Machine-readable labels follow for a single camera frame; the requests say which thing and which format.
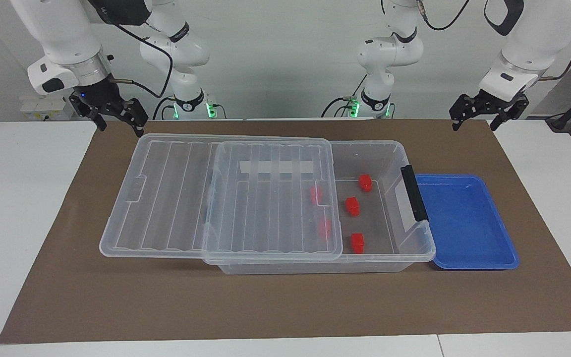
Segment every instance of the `brown table surface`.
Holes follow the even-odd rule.
[[[512,271],[227,276],[200,260],[106,258],[98,242],[136,144],[96,133],[0,343],[571,331],[571,268],[486,122],[150,122],[150,133],[398,140],[422,174],[486,182],[519,253]]]

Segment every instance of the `white table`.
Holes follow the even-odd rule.
[[[94,131],[90,122],[0,122],[0,331]],[[509,122],[496,136],[571,264],[571,138],[541,121]],[[0,356],[171,354],[562,357],[571,332],[0,346]]]

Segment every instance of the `white label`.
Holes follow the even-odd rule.
[[[402,219],[402,225],[404,226],[406,233],[415,224],[415,218],[413,216],[411,201],[408,199],[408,193],[406,192],[404,181],[400,181],[396,186],[396,198],[398,199],[400,219]]]
[[[250,161],[239,161],[239,170],[242,174],[250,173]],[[272,172],[272,161],[259,161],[259,174]],[[299,171],[302,174],[314,174],[313,161],[299,161]],[[279,161],[279,174],[292,174],[292,161]]]

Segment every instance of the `clear plastic lid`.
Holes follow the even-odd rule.
[[[202,257],[209,264],[335,260],[343,250],[331,144],[217,146]]]

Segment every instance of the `green light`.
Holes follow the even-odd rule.
[[[206,110],[208,110],[208,118],[213,119],[217,118],[217,110],[211,106],[211,104],[206,104]]]
[[[353,100],[353,102],[351,102],[351,109],[349,109],[349,116],[351,116],[352,118],[357,118],[359,110],[360,110],[360,103],[358,103],[357,100]]]

